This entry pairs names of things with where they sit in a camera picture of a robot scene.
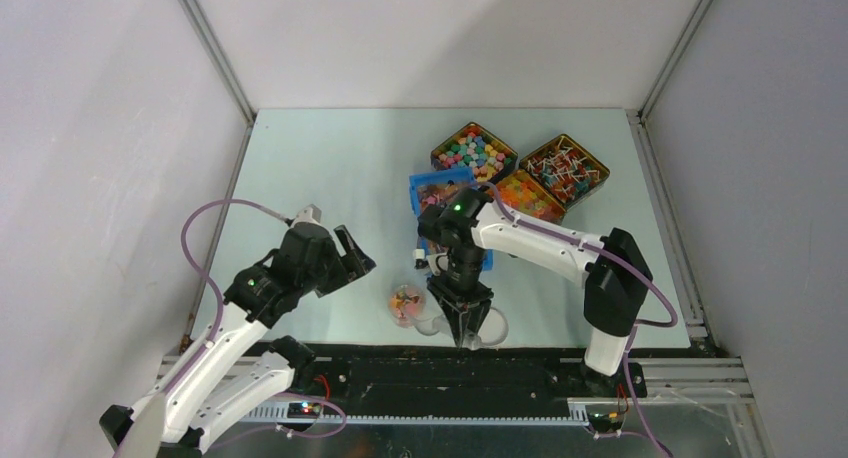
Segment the silver jar lid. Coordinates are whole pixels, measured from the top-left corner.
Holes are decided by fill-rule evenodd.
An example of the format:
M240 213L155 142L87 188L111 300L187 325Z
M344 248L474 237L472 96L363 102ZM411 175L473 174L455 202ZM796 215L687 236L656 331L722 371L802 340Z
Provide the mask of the silver jar lid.
M481 347L491 348L501 345L508 333L509 323L504 313L496 307L491 307L477 332L477 337Z

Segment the clear plastic scoop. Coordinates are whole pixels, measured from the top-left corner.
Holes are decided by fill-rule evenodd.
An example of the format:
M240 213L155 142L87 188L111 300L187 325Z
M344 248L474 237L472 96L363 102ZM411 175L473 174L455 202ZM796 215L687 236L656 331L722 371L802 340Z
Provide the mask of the clear plastic scoop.
M415 319L414 328L420 334L428 337L445 335L458 349L478 350L482 347L482 341L476 333L463 332L459 337L455 337L444 315L434 318Z

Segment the clear plastic jar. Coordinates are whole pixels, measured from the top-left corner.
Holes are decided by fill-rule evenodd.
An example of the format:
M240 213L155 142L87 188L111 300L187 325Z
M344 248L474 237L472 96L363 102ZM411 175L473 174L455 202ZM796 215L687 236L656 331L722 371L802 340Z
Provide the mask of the clear plastic jar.
M388 300L388 310L395 323L403 328L415 325L426 307L426 293L415 285L395 288Z

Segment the blue plastic candy bin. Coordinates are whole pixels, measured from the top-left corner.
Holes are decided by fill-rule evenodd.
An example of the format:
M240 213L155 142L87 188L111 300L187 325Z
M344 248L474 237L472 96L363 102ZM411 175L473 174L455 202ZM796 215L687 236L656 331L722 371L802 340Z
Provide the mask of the blue plastic candy bin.
M459 187L474 180L475 177L469 168L410 175L409 196L413 214L418 217L425 208L444 201ZM425 248L429 253L446 252L443 246L421 237L417 238L416 248Z

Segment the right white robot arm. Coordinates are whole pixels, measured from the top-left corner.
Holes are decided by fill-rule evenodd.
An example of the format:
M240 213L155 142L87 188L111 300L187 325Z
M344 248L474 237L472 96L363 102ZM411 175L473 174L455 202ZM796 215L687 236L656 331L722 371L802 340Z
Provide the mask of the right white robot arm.
M548 269L584 291L591 327L581 370L585 389L606 396L622 381L620 366L653 275L633 236L562 228L514 210L475 188L426 207L417 218L421 238L445 249L432 261L427 289L441 308L457 347L481 344L478 335L494 293L480 280L488 252Z

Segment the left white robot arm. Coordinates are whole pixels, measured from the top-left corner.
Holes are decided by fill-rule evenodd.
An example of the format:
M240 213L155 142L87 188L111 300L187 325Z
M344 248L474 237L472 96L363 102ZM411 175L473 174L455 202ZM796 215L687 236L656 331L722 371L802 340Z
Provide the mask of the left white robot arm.
M266 399L311 390L315 354L291 336L272 341L246 374L218 384L303 297L329 295L375 266L343 225L291 225L279 247L236 274L206 334L153 389L103 413L100 426L115 456L200 457Z

